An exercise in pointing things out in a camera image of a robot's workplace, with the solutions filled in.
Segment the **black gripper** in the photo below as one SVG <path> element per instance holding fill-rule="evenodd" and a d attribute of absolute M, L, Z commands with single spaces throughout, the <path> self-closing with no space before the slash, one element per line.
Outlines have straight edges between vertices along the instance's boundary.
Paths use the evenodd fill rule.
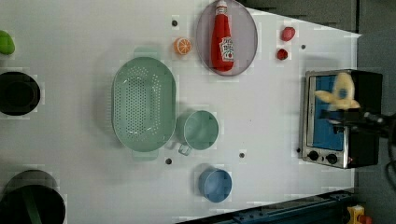
<path fill-rule="evenodd" d="M 343 133 L 348 127 L 353 132 L 363 132 L 375 134 L 383 138 L 392 139 L 395 137 L 395 115 L 384 115 L 363 110 L 343 111 L 322 110 L 322 119 L 342 119 L 342 124 L 334 124 L 335 134 Z"/>

